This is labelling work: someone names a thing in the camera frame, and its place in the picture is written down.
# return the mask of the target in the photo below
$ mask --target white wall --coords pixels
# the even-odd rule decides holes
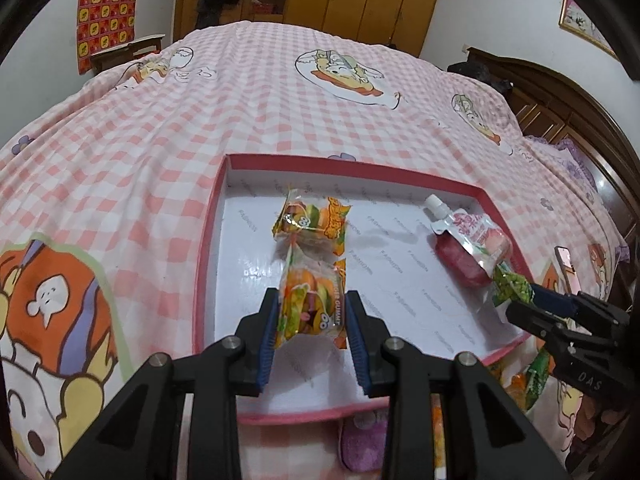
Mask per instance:
[[[78,75],[77,8],[78,0],[51,0],[0,66],[0,146],[92,76]],[[166,34],[168,46],[173,13],[174,0],[137,0],[136,37]]]
[[[420,57],[446,70],[464,44],[548,66],[594,96],[640,153],[640,84],[617,60],[558,26],[562,0],[438,0]]]

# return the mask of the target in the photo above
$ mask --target framed picture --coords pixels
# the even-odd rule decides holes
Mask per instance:
[[[564,30],[580,36],[584,40],[593,43],[613,57],[616,57],[613,49],[607,40],[604,39],[602,33],[597,29],[584,11],[578,7],[574,0],[562,1],[562,12],[560,13],[560,27]]]

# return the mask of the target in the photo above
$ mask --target orange snack package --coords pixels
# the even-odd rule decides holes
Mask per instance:
[[[278,348],[296,334],[323,334],[341,346],[344,324],[344,261],[331,264],[306,256],[295,240],[280,280]]]
[[[330,244],[336,256],[344,254],[344,223],[351,206],[337,198],[303,194],[290,189],[273,226],[273,236],[296,234],[300,243]]]

